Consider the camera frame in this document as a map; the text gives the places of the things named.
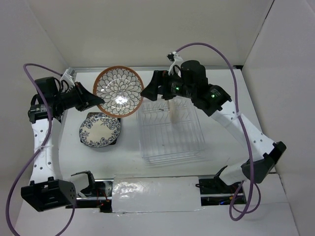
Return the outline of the beige plate blue swirl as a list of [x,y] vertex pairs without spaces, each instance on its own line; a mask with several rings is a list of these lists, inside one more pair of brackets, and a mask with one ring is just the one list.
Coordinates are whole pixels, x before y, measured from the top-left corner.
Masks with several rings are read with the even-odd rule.
[[178,111],[176,101],[174,99],[167,101],[167,107],[169,109],[169,117],[172,124],[178,122]]

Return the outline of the brown rim floral bowl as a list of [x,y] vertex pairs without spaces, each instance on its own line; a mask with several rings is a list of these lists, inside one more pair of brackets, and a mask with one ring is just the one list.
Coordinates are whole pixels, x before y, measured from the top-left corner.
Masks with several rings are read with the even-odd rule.
[[112,66],[103,70],[94,81],[93,94],[103,100],[97,107],[116,118],[132,115],[140,107],[144,89],[141,77],[129,67]]

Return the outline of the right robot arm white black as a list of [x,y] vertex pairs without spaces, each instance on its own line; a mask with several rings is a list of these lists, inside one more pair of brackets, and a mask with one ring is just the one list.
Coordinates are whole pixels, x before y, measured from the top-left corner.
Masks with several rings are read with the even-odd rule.
[[208,82],[206,69],[196,60],[178,67],[179,72],[155,70],[141,96],[156,101],[176,96],[191,99],[193,105],[224,127],[249,152],[244,163],[222,167],[215,175],[215,188],[227,192],[237,182],[251,180],[260,184],[286,150],[283,142],[265,136],[237,108],[231,96],[220,86]]

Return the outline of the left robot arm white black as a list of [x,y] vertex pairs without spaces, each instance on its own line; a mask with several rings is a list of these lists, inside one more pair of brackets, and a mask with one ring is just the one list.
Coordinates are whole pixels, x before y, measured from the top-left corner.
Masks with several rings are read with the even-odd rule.
[[74,205],[76,190],[63,179],[59,163],[59,134],[64,112],[84,111],[103,100],[87,91],[80,82],[69,86],[54,77],[35,80],[37,94],[28,111],[34,135],[35,158],[28,186],[21,188],[22,198],[36,211]]

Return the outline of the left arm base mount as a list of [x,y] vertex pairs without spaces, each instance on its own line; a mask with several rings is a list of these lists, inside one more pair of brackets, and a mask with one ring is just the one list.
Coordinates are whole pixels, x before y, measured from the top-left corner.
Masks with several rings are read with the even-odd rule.
[[96,209],[100,212],[112,212],[112,187],[113,179],[96,179],[93,187],[89,186],[86,177],[72,178],[71,182],[76,189],[77,209]]

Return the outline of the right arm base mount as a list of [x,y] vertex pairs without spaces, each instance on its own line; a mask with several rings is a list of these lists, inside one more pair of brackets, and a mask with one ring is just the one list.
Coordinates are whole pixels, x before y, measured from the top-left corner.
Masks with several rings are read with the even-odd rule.
[[199,176],[195,185],[200,191],[201,205],[219,206],[230,205],[240,182],[233,185],[218,185],[213,176]]

